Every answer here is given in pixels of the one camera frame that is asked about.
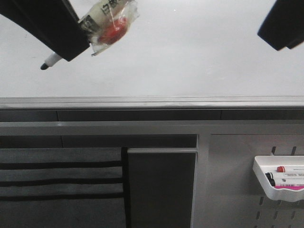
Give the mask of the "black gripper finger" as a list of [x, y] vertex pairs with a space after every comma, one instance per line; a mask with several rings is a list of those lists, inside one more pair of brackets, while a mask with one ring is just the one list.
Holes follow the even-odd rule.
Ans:
[[304, 42], [304, 1], [277, 0], [257, 35], [273, 49], [293, 49]]
[[68, 0], [2, 0], [0, 14], [18, 24], [66, 61], [90, 45]]

